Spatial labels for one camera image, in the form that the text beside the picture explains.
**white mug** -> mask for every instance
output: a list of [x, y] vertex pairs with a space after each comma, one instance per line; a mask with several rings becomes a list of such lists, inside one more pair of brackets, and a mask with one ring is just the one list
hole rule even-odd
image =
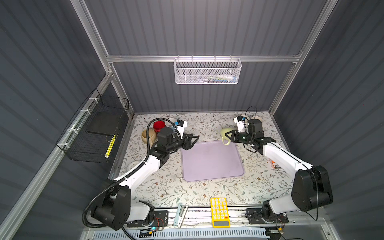
[[245, 120], [245, 123], [248, 123], [248, 120], [250, 120], [250, 119], [259, 119], [260, 122], [263, 122], [263, 119], [259, 116], [252, 116], [252, 117], [247, 116], [247, 120]]
[[[176, 122], [176, 119], [174, 119], [174, 118], [168, 118], [168, 120], [173, 122], [173, 123]], [[172, 128], [173, 131], [175, 131], [175, 128], [173, 127], [173, 125], [170, 122], [165, 121], [165, 123], [166, 123], [166, 127], [170, 127], [170, 128]]]

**red mug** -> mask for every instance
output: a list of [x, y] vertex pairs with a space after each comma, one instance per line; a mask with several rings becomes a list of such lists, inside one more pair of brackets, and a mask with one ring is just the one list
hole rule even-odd
[[153, 129], [155, 130], [156, 134], [158, 134], [160, 132], [160, 130], [162, 128], [164, 128], [166, 126], [166, 123], [163, 122], [163, 121], [156, 121], [154, 124], [153, 124]]

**mug handle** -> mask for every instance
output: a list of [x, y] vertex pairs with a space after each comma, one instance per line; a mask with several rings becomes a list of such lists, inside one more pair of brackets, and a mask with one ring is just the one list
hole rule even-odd
[[227, 142], [227, 143], [224, 143], [224, 138], [223, 138], [223, 137], [221, 137], [221, 141], [222, 141], [222, 142], [223, 142], [223, 144], [224, 144], [224, 145], [226, 145], [226, 146], [227, 146], [227, 145], [229, 145], [229, 144], [231, 143], [231, 141], [230, 141], [230, 140], [228, 140], [228, 142]]
[[149, 139], [149, 148], [152, 148], [155, 141], [153, 139]]

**yellow calculator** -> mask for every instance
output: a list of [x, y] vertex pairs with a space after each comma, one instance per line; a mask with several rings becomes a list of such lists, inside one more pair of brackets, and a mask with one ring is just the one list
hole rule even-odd
[[230, 227], [227, 200], [223, 197], [211, 198], [211, 213], [213, 227]]

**aluminum frame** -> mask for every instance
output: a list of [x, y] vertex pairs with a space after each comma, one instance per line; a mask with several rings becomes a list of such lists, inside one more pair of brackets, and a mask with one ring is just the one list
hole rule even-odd
[[270, 55], [270, 56], [151, 56], [151, 55], [143, 55], [143, 56], [113, 56], [108, 55], [106, 57], [109, 63], [173, 63], [175, 59], [183, 61], [190, 61], [191, 59], [196, 61], [231, 61], [232, 58], [240, 58], [243, 63], [277, 63], [277, 62], [286, 62], [286, 63], [297, 63], [300, 60], [299, 55]]
[[122, 137], [121, 144], [118, 149], [118, 153], [116, 155], [115, 160], [113, 161], [113, 165], [111, 167], [111, 171], [109, 172], [108, 179], [115, 179], [119, 176], [119, 172], [121, 170], [121, 165], [124, 160], [124, 156], [129, 144], [129, 140], [131, 139], [132, 130], [135, 125], [136, 117], [134, 116], [129, 122], [125, 129], [124, 135]]
[[285, 146], [285, 149], [286, 149], [288, 152], [291, 152], [291, 150], [290, 150], [289, 147], [288, 147], [287, 142], [286, 142], [285, 139], [284, 139], [283, 134], [282, 134], [281, 131], [280, 131], [279, 126], [277, 125], [277, 122], [276, 122], [276, 120], [275, 120], [275, 117], [274, 117], [272, 114], [270, 114], [270, 116], [271, 116], [271, 119], [272, 119], [273, 124], [274, 124], [275, 127], [276, 127], [277, 132], [280, 134], [280, 137], [281, 137], [281, 140], [283, 141], [283, 144], [284, 144], [284, 146]]
[[293, 80], [295, 79], [297, 73], [299, 72], [301, 66], [303, 65], [305, 59], [307, 58], [309, 51], [311, 50], [314, 42], [319, 36], [320, 31], [322, 30], [325, 23], [327, 22], [337, 2], [338, 0], [327, 0], [327, 2], [325, 3], [319, 17], [317, 18], [313, 28], [311, 29], [310, 34], [308, 35], [308, 38], [304, 42], [299, 61], [295, 63], [290, 69], [290, 71], [288, 72], [281, 88], [277, 92], [277, 95], [272, 102], [272, 105], [269, 109], [269, 112], [271, 113], [271, 115], [274, 115], [276, 113], [277, 108], [279, 107], [281, 101], [283, 100], [285, 94], [288, 91], [288, 88], [291, 86]]
[[[105, 71], [106, 72], [112, 71], [113, 75], [115, 76], [115, 78], [112, 80], [112, 86], [115, 89], [118, 97], [129, 99], [126, 91], [124, 90], [124, 87], [121, 84], [121, 81], [119, 79], [119, 76], [117, 75], [117, 72], [114, 66], [107, 61], [106, 57], [108, 56], [108, 51], [103, 43], [103, 40], [101, 39], [99, 31], [96, 28], [96, 25], [92, 19], [91, 13], [88, 10], [87, 4], [85, 3], [84, 0], [71, 0], [71, 3]], [[129, 109], [131, 112], [130, 116], [132, 117], [134, 110], [130, 102], [129, 102]]]
[[[246, 213], [246, 208], [260, 207], [260, 204], [250, 204], [250, 205], [234, 205], [228, 206], [228, 214], [231, 221], [231, 228], [236, 227], [275, 227], [275, 223], [262, 223], [262, 224], [249, 224], [248, 219], [244, 216]], [[157, 208], [158, 210], [167, 210], [168, 222], [173, 222], [177, 207], [171, 208]], [[316, 210], [309, 211], [311, 215], [316, 214]], [[318, 221], [313, 221], [313, 219], [304, 212], [289, 212], [287, 213], [289, 223], [286, 226], [294, 225], [320, 225], [327, 235], [327, 240], [340, 240], [338, 234], [335, 232], [334, 227], [330, 224], [329, 217], [324, 208], [319, 208], [319, 218]], [[95, 219], [90, 218], [91, 223], [100, 223]], [[212, 227], [212, 215], [210, 207], [189, 207], [185, 218], [183, 220], [182, 228], [210, 228]], [[171, 224], [165, 227], [165, 229], [175, 228]], [[96, 231], [110, 231], [109, 227], [98, 228], [97, 230], [84, 228], [83, 235], [80, 240], [88, 240], [93, 238], [93, 234]]]
[[[94, 98], [96, 98], [99, 93], [105, 92], [112, 79], [112, 73], [108, 72], [97, 86], [97, 90], [93, 91], [88, 101], [86, 101], [83, 105], [82, 110], [87, 110], [94, 101]], [[76, 126], [83, 114], [86, 114], [85, 112], [86, 111], [79, 112], [71, 123], [69, 127], [70, 129]], [[66, 142], [70, 134], [71, 133], [69, 131], [66, 131], [59, 143]], [[51, 154], [43, 163], [42, 167], [36, 173], [32, 181], [29, 183], [23, 194], [17, 200], [16, 204], [0, 225], [0, 239], [10, 240], [13, 238], [64, 156], [65, 153], [58, 146], [55, 146]]]

